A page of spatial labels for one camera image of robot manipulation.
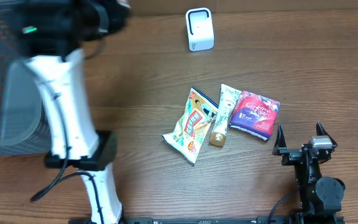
gray basket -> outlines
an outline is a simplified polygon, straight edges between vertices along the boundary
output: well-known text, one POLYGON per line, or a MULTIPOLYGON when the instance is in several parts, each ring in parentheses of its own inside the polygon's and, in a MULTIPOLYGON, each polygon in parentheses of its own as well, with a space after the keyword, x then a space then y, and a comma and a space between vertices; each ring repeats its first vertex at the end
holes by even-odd
POLYGON ((0 154, 47 152, 50 130, 29 70, 17 61, 17 44, 8 22, 17 1, 0 1, 0 154))

pink and purple packet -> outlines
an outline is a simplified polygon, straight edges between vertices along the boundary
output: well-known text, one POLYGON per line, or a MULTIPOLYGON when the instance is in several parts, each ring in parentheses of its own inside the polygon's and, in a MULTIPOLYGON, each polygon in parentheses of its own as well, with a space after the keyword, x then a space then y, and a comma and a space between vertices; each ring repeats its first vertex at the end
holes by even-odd
POLYGON ((266 141, 273 134, 279 109, 280 102, 243 91, 234 108, 230 128, 248 132, 266 141))

wooden tabletop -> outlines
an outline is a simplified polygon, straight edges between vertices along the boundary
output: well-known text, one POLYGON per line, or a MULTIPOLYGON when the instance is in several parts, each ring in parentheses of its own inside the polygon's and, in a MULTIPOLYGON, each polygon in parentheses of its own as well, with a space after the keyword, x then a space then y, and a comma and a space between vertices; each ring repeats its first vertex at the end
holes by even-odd
MULTIPOLYGON (((209 130, 195 166, 164 143, 191 86, 218 101, 225 83, 281 102, 276 127, 283 125, 289 147, 323 124, 339 146, 321 172, 345 182, 340 215, 358 223, 358 10, 215 14, 213 21, 214 48, 190 53, 184 16, 134 17, 85 63, 95 125, 119 135, 114 176, 126 216, 256 217, 295 188, 294 168, 272 156, 274 137, 263 142, 229 129, 221 149, 208 144, 209 130)), ((0 223, 90 214, 80 178, 29 202, 58 172, 43 167, 43 156, 0 156, 0 223)), ((277 213, 295 207, 297 198, 277 213)))

white box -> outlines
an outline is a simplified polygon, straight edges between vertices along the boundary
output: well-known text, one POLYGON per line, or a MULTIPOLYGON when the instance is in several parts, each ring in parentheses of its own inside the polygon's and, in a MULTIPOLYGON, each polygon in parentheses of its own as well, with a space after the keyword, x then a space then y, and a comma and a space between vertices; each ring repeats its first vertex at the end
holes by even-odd
POLYGON ((214 46, 214 29, 211 11, 205 7, 190 9, 186 12, 189 49, 209 50, 214 46))

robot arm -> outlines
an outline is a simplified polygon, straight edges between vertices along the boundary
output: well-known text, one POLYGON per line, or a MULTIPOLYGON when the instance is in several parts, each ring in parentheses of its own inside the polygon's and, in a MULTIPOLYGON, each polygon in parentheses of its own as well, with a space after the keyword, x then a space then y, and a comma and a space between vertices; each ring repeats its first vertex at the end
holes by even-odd
POLYGON ((23 62, 35 74, 50 125, 52 148, 44 162, 49 168, 61 169, 55 181, 32 200, 40 199, 55 184, 81 175, 92 208, 91 221, 119 223, 122 205, 112 174, 116 137, 94 129, 80 45, 120 30, 128 15, 127 5, 109 0, 34 0, 14 10, 12 25, 23 62), (67 166, 79 170, 62 178, 67 166))

